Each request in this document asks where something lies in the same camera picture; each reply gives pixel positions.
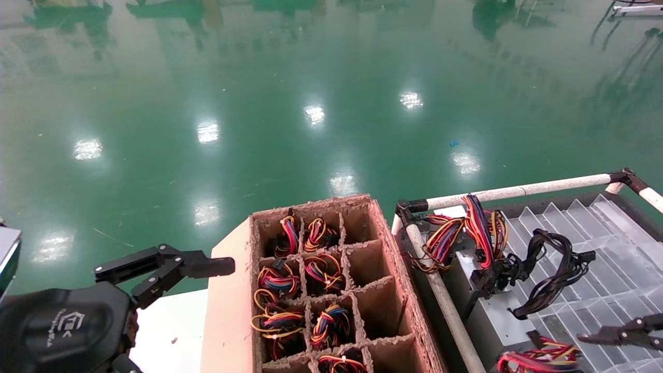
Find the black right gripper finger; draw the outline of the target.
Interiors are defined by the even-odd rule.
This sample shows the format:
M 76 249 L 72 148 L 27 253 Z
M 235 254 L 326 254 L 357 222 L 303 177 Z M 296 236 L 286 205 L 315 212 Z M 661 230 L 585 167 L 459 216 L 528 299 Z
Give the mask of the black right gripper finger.
M 661 312 L 636 317 L 622 326 L 602 326 L 594 334 L 578 334 L 578 340 L 661 340 Z
M 580 337 L 580 342 L 606 346 L 635 346 L 649 350 L 662 350 L 661 338 L 654 337 Z

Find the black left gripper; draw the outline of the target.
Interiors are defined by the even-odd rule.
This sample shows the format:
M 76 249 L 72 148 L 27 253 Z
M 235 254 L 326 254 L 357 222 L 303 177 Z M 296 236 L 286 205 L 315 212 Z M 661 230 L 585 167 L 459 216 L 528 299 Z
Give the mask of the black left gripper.
M 140 372 L 129 356 L 139 328 L 136 308 L 146 309 L 184 278 L 234 273 L 234 258 L 157 245 L 98 265 L 97 284 L 89 288 L 7 297 L 2 372 Z M 134 301 L 114 286 L 142 275 L 149 277 L 132 289 Z

